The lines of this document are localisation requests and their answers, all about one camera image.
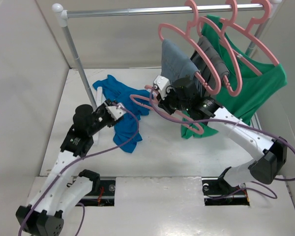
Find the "pink plastic hanger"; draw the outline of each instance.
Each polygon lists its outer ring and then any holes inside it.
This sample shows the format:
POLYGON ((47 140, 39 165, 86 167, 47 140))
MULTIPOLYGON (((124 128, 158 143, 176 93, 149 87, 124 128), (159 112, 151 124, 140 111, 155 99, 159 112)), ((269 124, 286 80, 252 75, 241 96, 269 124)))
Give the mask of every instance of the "pink plastic hanger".
POLYGON ((192 11, 193 11, 193 14, 194 14, 193 21, 188 21, 187 22, 186 31, 184 32, 181 29, 177 28, 176 26, 166 24, 166 23, 162 23, 162 24, 160 24, 158 26, 158 36, 161 39, 161 41, 163 41, 164 37, 163 37, 163 35, 161 33, 162 28, 168 28, 170 30, 175 31, 180 36, 182 36, 198 52, 198 54, 201 56, 201 58, 204 60, 204 62, 209 67, 209 69, 210 69, 210 71, 211 71, 211 73, 212 73, 212 75, 213 75, 213 77, 215 79, 215 88, 212 89, 207 84, 207 82, 204 80, 204 78, 201 76, 201 74, 199 72, 196 72, 195 76, 210 94, 216 95, 221 90, 221 79, 220 79, 216 69, 214 68, 212 62, 206 56, 204 51, 198 46, 198 44, 193 39, 190 38, 190 30, 191 30, 192 27, 196 26, 197 21, 198 21, 199 13, 198 13, 197 5, 195 4, 195 2, 193 0, 187 0, 185 2, 185 6, 190 6, 192 8, 192 11))
POLYGON ((222 44, 224 45, 225 49, 227 50, 227 52, 230 55, 231 61, 233 63, 234 66, 234 70, 236 73, 236 78, 237 78, 237 88, 235 89, 235 91, 232 89, 231 84, 229 83, 229 80, 227 78, 227 76, 223 77, 223 81, 226 85, 226 89, 228 90, 229 94, 231 96, 237 96, 242 88, 242 78, 241 78, 241 72, 239 69, 239 65, 236 59, 236 56, 234 54, 234 51, 232 49, 232 47, 230 46, 230 43, 228 42, 228 40, 225 37, 225 30, 226 27, 234 24, 236 18, 237 18, 237 3, 236 0, 226 0, 226 4, 230 4, 232 6, 233 9, 233 14, 230 20, 225 20, 225 24, 223 24, 222 29, 220 29, 213 21, 211 21, 210 19, 206 18, 206 17, 199 17, 198 21, 197 21, 197 33, 199 35, 199 37, 202 37, 202 34, 200 32, 200 23, 207 23, 208 25, 210 25, 214 31, 218 34, 218 36, 220 37, 220 41, 222 42, 222 44))
MULTIPOLYGON (((277 66, 279 64, 279 61, 273 55, 273 53, 258 38, 256 38, 254 35, 252 35, 250 33, 250 30, 252 29, 253 25, 262 24, 263 22, 265 22, 269 18, 269 15, 271 13, 271 5, 270 5, 268 0, 252 0, 251 3, 258 3, 258 4, 262 4, 264 6, 265 13, 264 13, 262 18, 260 18, 260 19, 257 19, 255 17, 251 18, 251 20, 249 21, 248 26, 246 27, 246 29, 244 29, 241 26, 237 25, 235 23, 235 21, 220 18, 220 22, 223 23, 223 27, 221 29, 221 32, 224 34, 227 27, 234 28, 235 30, 237 30, 241 34, 248 37, 252 42, 254 42, 266 54, 266 56, 271 60, 271 62, 275 66, 277 66)), ((237 3, 236 3, 236 0, 227 0, 226 4, 230 4, 232 6, 233 16, 235 16, 235 19, 236 19, 236 16, 237 16, 237 3)), ((201 19, 199 19, 199 22, 198 22, 198 25, 197 25, 198 34, 201 34, 200 29, 199 29, 199 23, 201 23, 202 28, 203 28, 204 23, 208 23, 206 20, 203 20, 204 17, 200 17, 200 18, 201 19)), ((223 47, 225 47, 225 42, 223 40, 220 40, 220 43, 221 43, 221 45, 223 47)), ((242 55, 240 55, 234 49, 232 49, 232 50, 233 50, 234 54, 237 56, 237 58, 239 60, 241 60, 244 64, 246 64, 256 75, 258 75, 258 76, 262 75, 262 73, 251 62, 249 62, 246 58, 244 58, 242 55)))
MULTIPOLYGON (((146 85, 144 88, 145 88, 146 90, 148 90, 148 89, 152 89, 152 86, 146 85)), ((158 104, 158 101, 155 99, 155 97, 156 97, 156 96, 154 96, 153 102, 154 102, 155 104, 158 104)), ((136 94, 132 94, 132 95, 130 95, 130 99, 131 99, 135 104, 137 104, 137 105, 139 105, 139 106, 142 106, 142 107, 145 107, 145 108, 148 108, 148 109, 150 109, 150 110, 153 110, 153 107, 148 106, 148 105, 146 105, 146 104, 143 104, 143 103, 137 101, 136 98, 138 98, 138 99, 142 99, 142 100, 145 100, 145 101, 149 101, 149 98, 148 98, 148 97, 143 97, 143 96, 136 95, 136 94)), ((166 112, 161 112, 161 113, 163 113, 166 117, 170 117, 171 119, 174 118, 174 119, 176 119, 177 121, 180 121, 178 118, 172 117, 170 114, 168 114, 168 113, 166 113, 166 112)), ((186 120, 193 121, 192 118, 190 118, 189 116, 185 115, 185 114, 182 113, 181 111, 175 111, 175 114, 177 114, 177 115, 179 115, 179 116, 185 118, 186 120)), ((182 125, 185 126, 185 127, 188 128, 188 129, 190 129, 191 131, 195 132, 196 134, 203 134, 203 133, 204 133, 203 128, 202 128, 199 124, 194 124, 194 125, 197 127, 197 129, 195 129, 195 128, 189 126, 188 124, 182 124, 182 125)))

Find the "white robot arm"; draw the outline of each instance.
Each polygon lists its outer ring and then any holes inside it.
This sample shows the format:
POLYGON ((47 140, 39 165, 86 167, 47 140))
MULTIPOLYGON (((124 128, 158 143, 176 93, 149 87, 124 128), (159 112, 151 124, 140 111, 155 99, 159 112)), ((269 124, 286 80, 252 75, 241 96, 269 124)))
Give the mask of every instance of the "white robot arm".
POLYGON ((245 129, 238 125, 214 120, 228 120, 247 126, 231 114, 212 97, 201 97, 195 84, 189 78, 176 80, 172 85, 167 78, 158 76, 153 82, 159 92, 158 106, 170 115, 175 110, 186 111, 193 120, 203 120, 205 124, 239 144, 252 160, 237 167, 227 168, 218 178, 214 188, 221 188, 224 194, 231 193, 241 183, 257 180, 271 184, 286 162, 287 147, 279 140, 245 129))
POLYGON ((25 232, 34 236, 59 235, 63 228, 64 218, 72 208, 83 196, 91 191, 96 192, 98 190, 100 184, 98 173, 83 170, 79 173, 75 182, 67 187, 78 164, 71 165, 63 173, 61 171, 70 163, 86 156, 94 143, 92 136, 95 133, 105 126, 114 126, 122 119, 125 111, 121 107, 124 108, 121 103, 115 106, 108 99, 95 112, 90 105, 81 105, 75 110, 73 125, 60 147, 58 158, 43 187, 28 206, 20 206, 16 212, 16 217, 22 224, 31 207, 47 191, 45 197, 26 221, 23 229, 25 232), (59 179, 50 187, 57 176, 59 176, 59 179))

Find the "blue cloth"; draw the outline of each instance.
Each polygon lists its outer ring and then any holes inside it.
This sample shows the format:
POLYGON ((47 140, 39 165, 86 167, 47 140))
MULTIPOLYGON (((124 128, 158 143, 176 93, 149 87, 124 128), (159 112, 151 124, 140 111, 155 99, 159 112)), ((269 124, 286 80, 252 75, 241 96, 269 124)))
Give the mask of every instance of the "blue cloth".
MULTIPOLYGON (((117 81, 114 76, 107 75, 106 80, 96 81, 93 87, 97 90, 98 87, 103 88, 103 93, 106 99, 116 100, 121 102, 126 109, 131 111, 138 120, 141 116, 147 116, 149 114, 149 109, 141 107, 135 104, 131 99, 131 94, 137 94, 144 97, 149 97, 149 92, 146 90, 136 90, 130 88, 123 83, 117 81)), ((149 102, 144 100, 139 100, 141 103, 149 105, 149 102)), ((115 126, 115 136, 113 138, 115 144, 120 145, 127 141, 137 130, 137 124, 135 119, 130 114, 125 114, 123 119, 117 123, 115 126)), ((134 139, 132 139, 127 144, 121 147, 122 150, 128 153, 132 153, 137 146, 137 142, 142 141, 141 135, 138 133, 134 139)))
POLYGON ((202 86, 199 80, 194 76, 199 71, 196 65, 189 57, 180 50, 176 44, 168 39, 162 43, 162 72, 161 76, 171 81, 171 84, 177 79, 189 77, 201 92, 202 86))

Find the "green t-shirt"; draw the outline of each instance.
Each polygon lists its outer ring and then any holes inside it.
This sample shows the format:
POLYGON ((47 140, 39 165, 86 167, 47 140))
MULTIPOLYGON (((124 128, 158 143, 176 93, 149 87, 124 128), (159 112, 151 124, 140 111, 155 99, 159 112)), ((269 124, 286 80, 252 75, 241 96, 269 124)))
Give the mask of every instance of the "green t-shirt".
MULTIPOLYGON (((208 15, 210 20, 212 20, 221 29, 223 24, 219 22, 220 17, 208 15)), ((208 38, 212 46, 218 52, 225 65, 230 71, 229 81, 232 88, 235 90, 237 87, 236 74, 231 61, 231 58, 225 48, 219 44, 219 36, 208 24, 204 24, 202 29, 202 35, 208 38)), ((281 87, 287 84, 286 74, 281 64, 274 66, 273 64, 264 64, 252 60, 247 57, 243 52, 241 52, 227 37, 231 47, 237 52, 243 55, 248 61, 250 61, 256 68, 258 68, 262 75, 257 76, 248 66, 246 66, 240 60, 238 65, 241 71, 242 77, 242 90, 240 94, 236 97, 229 95, 225 87, 221 88, 221 91, 216 95, 216 100, 219 101, 229 112, 234 114, 237 118, 241 118, 243 122, 250 125, 250 120, 254 113, 261 107, 261 105, 278 91, 281 87)), ((191 136, 196 138, 202 138, 214 135, 218 133, 215 129, 207 127, 200 124, 204 128, 203 135, 198 135, 187 129, 186 127, 181 127, 181 136, 185 139, 189 139, 191 136)))

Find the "clothing rack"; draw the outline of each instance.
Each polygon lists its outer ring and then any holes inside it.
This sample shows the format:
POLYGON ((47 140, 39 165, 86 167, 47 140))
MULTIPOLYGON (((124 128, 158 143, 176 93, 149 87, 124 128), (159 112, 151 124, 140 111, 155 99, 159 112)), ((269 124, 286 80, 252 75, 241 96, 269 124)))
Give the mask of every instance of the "clothing rack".
MULTIPOLYGON (((272 4, 272 12, 270 14, 271 18, 276 11, 278 5, 282 0, 269 0, 272 4)), ((238 4, 238 11, 257 11, 263 10, 262 4, 238 4)), ((232 11, 231 5, 208 5, 208 6, 197 6, 199 13, 210 13, 210 12, 230 12, 232 11)), ((154 8, 128 8, 128 9, 113 9, 113 10, 91 10, 91 11, 67 11, 64 10, 61 4, 55 3, 52 7, 53 12, 56 15, 59 25, 62 27, 63 33, 67 40, 68 46, 70 48, 71 54, 74 58, 75 65, 79 71, 82 82, 84 84, 85 90, 87 92, 88 98, 92 104, 94 110, 96 110, 97 105, 95 98, 89 86, 89 82, 85 75, 83 65, 79 58, 78 52, 74 45, 70 30, 68 28, 67 20, 69 18, 81 18, 81 17, 103 17, 103 16, 133 16, 133 15, 155 15, 155 14, 178 14, 178 13, 192 13, 192 9, 189 6, 179 6, 179 7, 154 7, 154 8)), ((255 36, 259 38, 265 29, 269 19, 263 24, 258 26, 255 36)), ((250 42, 245 54, 251 55, 255 44, 250 42)))

